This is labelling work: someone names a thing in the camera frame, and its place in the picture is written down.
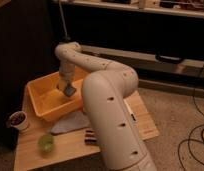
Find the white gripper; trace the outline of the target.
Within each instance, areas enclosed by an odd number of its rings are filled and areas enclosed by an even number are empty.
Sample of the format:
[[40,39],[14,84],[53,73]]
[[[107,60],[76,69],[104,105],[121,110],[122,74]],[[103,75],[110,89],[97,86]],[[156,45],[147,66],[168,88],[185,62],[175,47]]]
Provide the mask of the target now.
[[64,91],[64,88],[67,84],[71,84],[70,82],[68,82],[67,80],[65,80],[64,78],[60,77],[59,80],[58,80],[58,83],[57,83],[57,88],[60,90],[60,91]]

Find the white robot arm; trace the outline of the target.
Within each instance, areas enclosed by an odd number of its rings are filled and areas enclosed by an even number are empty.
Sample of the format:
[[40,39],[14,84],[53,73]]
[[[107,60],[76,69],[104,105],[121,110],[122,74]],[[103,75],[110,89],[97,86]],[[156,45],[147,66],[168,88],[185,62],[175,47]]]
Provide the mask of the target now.
[[81,96],[110,171],[157,171],[124,99],[136,91],[135,70],[117,61],[81,52],[76,42],[59,44],[55,55],[60,60],[58,89],[70,97],[76,89],[72,80],[77,66],[89,72]]

